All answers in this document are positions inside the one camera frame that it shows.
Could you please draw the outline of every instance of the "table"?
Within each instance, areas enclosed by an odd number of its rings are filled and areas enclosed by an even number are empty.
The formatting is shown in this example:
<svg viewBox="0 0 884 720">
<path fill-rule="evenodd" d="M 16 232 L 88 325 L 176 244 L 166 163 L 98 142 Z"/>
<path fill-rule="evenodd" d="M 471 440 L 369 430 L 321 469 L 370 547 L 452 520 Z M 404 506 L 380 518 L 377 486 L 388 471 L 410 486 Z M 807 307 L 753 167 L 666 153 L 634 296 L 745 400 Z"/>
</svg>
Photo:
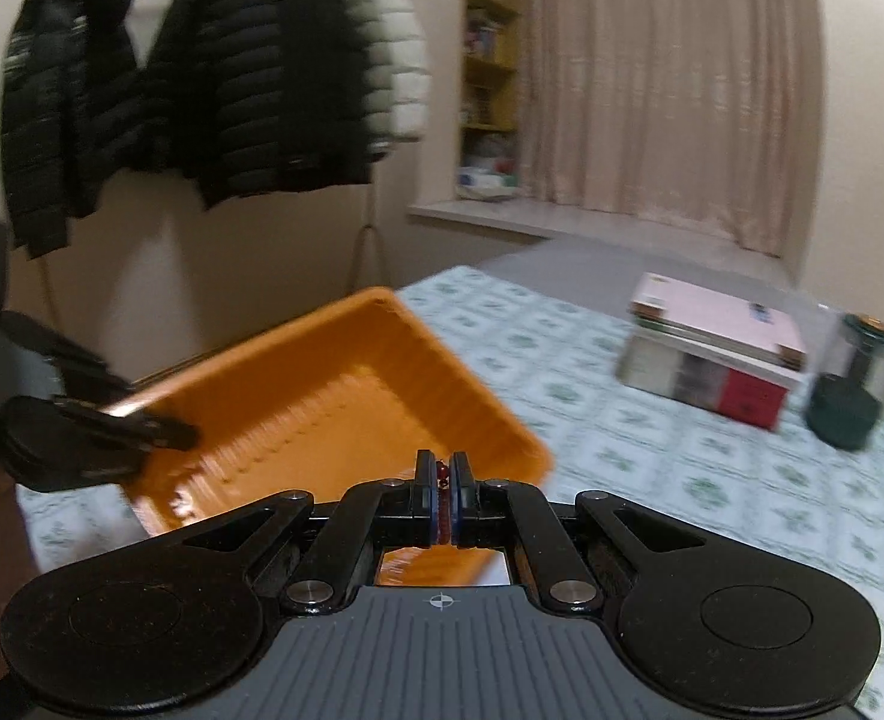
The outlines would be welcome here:
<svg viewBox="0 0 884 720">
<path fill-rule="evenodd" d="M 400 295 L 549 446 L 550 499 L 611 490 L 856 586 L 882 623 L 858 707 L 884 720 L 884 428 L 851 454 L 808 432 L 803 391 L 769 433 L 626 388 L 613 365 L 627 320 L 478 269 L 459 266 Z M 18 493 L 43 569 L 144 536 L 117 488 Z"/>
</svg>

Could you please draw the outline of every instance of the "gray ribbed plate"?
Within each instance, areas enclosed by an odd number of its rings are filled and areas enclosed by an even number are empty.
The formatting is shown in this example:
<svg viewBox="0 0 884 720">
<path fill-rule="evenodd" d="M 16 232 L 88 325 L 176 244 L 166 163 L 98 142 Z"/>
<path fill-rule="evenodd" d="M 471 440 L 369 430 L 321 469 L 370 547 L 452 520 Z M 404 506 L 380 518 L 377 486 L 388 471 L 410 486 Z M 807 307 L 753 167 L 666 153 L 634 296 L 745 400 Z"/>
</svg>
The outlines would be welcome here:
<svg viewBox="0 0 884 720">
<path fill-rule="evenodd" d="M 518 586 L 363 587 L 294 620 L 245 677 L 170 720 L 698 720 L 622 664 L 587 620 Z M 856 720 L 848 707 L 825 720 Z M 61 715 L 36 709 L 29 720 Z"/>
</svg>

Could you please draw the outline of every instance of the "black puffer jacket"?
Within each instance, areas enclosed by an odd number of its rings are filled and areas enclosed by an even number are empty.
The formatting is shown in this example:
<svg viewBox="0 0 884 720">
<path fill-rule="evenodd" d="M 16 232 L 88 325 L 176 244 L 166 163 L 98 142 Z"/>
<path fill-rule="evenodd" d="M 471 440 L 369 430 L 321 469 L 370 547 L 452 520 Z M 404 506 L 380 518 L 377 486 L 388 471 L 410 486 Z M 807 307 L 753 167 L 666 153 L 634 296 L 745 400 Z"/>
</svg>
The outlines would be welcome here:
<svg viewBox="0 0 884 720">
<path fill-rule="evenodd" d="M 26 0 L 3 66 L 2 183 L 16 246 L 68 245 L 141 137 L 131 0 Z"/>
<path fill-rule="evenodd" d="M 173 0 L 144 73 L 148 167 L 231 196 L 367 183 L 368 59 L 343 0 Z"/>
</svg>

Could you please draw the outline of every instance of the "white crosshair mark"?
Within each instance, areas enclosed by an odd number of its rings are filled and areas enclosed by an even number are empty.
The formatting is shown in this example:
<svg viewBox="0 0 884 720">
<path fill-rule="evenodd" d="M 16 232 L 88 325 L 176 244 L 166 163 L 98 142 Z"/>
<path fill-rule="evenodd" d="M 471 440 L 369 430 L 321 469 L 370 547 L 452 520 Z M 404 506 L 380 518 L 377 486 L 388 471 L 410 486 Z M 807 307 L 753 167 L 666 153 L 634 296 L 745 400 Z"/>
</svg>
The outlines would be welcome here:
<svg viewBox="0 0 884 720">
<path fill-rule="evenodd" d="M 457 604 L 458 601 L 456 601 L 450 595 L 440 592 L 429 598 L 427 603 L 433 605 L 439 611 L 445 611 L 448 607 L 450 607 L 450 605 Z"/>
</svg>

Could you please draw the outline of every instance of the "bookshelf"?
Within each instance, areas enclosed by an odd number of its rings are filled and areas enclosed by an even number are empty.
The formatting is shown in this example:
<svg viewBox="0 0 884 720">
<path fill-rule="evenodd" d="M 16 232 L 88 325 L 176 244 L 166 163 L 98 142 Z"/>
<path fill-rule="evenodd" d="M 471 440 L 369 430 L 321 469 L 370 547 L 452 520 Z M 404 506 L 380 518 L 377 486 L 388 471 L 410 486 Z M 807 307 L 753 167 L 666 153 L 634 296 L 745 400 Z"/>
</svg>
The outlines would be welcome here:
<svg viewBox="0 0 884 720">
<path fill-rule="evenodd" d="M 516 128 L 520 0 L 463 0 L 461 151 Z"/>
</svg>

